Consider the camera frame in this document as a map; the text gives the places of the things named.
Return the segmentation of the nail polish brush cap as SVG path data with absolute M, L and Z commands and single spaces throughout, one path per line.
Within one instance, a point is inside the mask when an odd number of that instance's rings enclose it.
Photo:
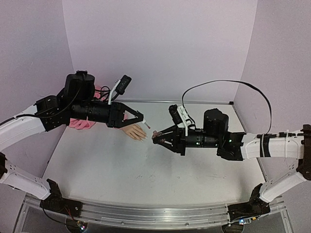
M 148 129 L 151 128 L 151 127 L 148 125 L 148 123 L 146 122 L 146 120 L 143 120 L 141 123 L 144 124 Z

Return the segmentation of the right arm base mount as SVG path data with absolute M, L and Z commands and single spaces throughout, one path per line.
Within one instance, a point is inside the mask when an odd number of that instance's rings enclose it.
M 230 222 L 239 221 L 241 219 L 259 217 L 270 213 L 270 205 L 259 198 L 252 196 L 249 201 L 228 206 Z

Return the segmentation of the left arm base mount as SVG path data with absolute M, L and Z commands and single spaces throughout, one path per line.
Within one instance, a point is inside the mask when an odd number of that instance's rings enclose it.
M 49 184 L 49 195 L 44 200 L 41 200 L 40 207 L 44 210 L 70 217 L 79 217 L 83 207 L 82 202 L 63 197 L 55 181 L 47 179 L 47 182 Z

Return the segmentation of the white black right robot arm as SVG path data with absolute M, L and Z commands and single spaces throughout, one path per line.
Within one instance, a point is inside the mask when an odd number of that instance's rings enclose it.
M 155 131 L 152 140 L 154 144 L 182 156 L 187 148 L 216 148 L 217 156 L 228 161 L 275 157 L 297 159 L 298 167 L 290 166 L 280 178 L 259 185 L 257 199 L 265 203 L 311 179 L 311 127 L 308 124 L 294 132 L 231 133 L 228 115 L 217 108 L 205 111 L 201 129 L 191 125 L 190 117 L 182 106 L 172 105 L 169 112 L 174 125 Z

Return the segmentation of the nail polish bottle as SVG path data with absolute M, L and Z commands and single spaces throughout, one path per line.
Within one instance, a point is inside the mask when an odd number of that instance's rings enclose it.
M 153 131 L 152 141 L 154 144 L 164 143 L 165 138 L 162 138 L 163 133 L 158 131 Z

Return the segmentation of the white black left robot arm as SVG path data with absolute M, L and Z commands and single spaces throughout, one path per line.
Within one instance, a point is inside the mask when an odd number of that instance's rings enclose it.
M 131 80 L 124 75 L 109 91 L 108 99 L 101 101 L 94 99 L 93 75 L 87 71 L 69 74 L 64 88 L 56 96 L 42 98 L 0 124 L 0 149 L 4 150 L 32 135 L 49 132 L 62 125 L 68 126 L 72 118 L 104 123 L 115 129 L 142 122 L 142 113 L 116 102 L 116 96 L 113 96 L 113 93 L 117 96 L 123 95 Z M 0 155 L 0 182 L 40 200 L 46 200 L 47 205 L 55 212 L 63 211 L 66 206 L 57 183 L 45 181 L 18 168 L 4 154 Z

